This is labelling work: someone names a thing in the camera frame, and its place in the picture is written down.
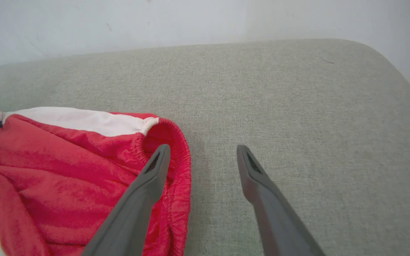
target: fabric cushion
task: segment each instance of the fabric cushion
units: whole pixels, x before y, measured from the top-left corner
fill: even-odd
[[[410,255],[410,85],[339,39],[167,47],[0,66],[0,110],[152,112],[192,157],[186,255],[261,255],[246,144],[327,255]]]

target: gray upholstered surface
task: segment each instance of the gray upholstered surface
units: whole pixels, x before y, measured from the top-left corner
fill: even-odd
[[[193,165],[186,255],[262,254],[237,144],[329,256],[410,255],[410,85],[365,45],[187,46],[0,66],[0,110],[36,106],[175,121]]]

